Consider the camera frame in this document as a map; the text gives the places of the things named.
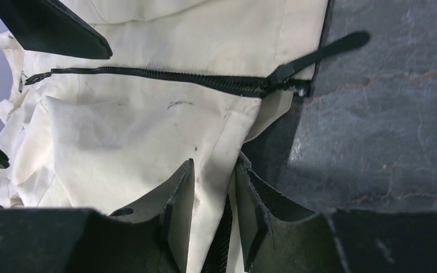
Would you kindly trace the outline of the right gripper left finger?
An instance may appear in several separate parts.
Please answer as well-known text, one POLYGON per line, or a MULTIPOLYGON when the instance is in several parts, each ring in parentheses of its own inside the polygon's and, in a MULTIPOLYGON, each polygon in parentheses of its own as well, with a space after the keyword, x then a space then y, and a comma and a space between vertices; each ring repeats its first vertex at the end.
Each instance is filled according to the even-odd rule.
POLYGON ((0 272, 185 272, 194 162, 106 216, 90 208, 0 209, 0 272))

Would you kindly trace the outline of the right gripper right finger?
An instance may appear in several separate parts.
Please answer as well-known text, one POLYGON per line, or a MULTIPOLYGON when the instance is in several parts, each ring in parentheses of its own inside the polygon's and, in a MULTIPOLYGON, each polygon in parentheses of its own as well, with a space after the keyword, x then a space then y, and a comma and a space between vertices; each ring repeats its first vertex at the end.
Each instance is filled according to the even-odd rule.
POLYGON ((437 272, 437 212, 314 212, 235 167, 246 272, 437 272))

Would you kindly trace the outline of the cream zip jacket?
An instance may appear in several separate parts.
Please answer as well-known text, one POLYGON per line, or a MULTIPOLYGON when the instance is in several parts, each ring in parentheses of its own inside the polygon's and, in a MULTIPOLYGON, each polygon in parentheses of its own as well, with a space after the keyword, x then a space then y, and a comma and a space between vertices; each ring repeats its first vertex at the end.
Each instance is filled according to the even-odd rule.
POLYGON ((222 217, 242 145, 286 113, 292 94, 247 98, 195 84, 121 75, 54 75, 52 68, 135 67, 266 77, 316 50, 327 1, 65 1, 109 42, 109 60, 0 49, 13 73, 0 102, 0 205, 87 206, 109 214, 195 162, 187 262, 200 272, 222 217))

